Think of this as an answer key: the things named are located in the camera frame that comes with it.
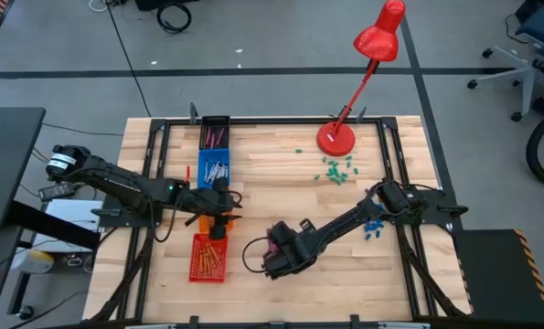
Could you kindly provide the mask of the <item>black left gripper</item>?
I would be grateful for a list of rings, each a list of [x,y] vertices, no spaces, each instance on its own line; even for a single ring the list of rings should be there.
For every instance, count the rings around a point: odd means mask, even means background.
[[[192,213],[193,216],[185,224],[190,225],[201,216],[212,217],[208,221],[208,237],[211,240],[224,239],[228,224],[240,218],[238,215],[231,215],[231,212],[234,208],[242,208],[241,201],[241,193],[227,188],[187,190],[182,195],[182,211]]]

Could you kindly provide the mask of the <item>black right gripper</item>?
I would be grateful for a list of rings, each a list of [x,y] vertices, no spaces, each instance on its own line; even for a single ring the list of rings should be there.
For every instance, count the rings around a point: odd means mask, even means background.
[[[264,275],[276,280],[287,274],[296,274],[315,263],[315,253],[296,237],[297,232],[284,221],[275,223],[268,232],[269,240],[278,245],[283,256],[263,259]]]

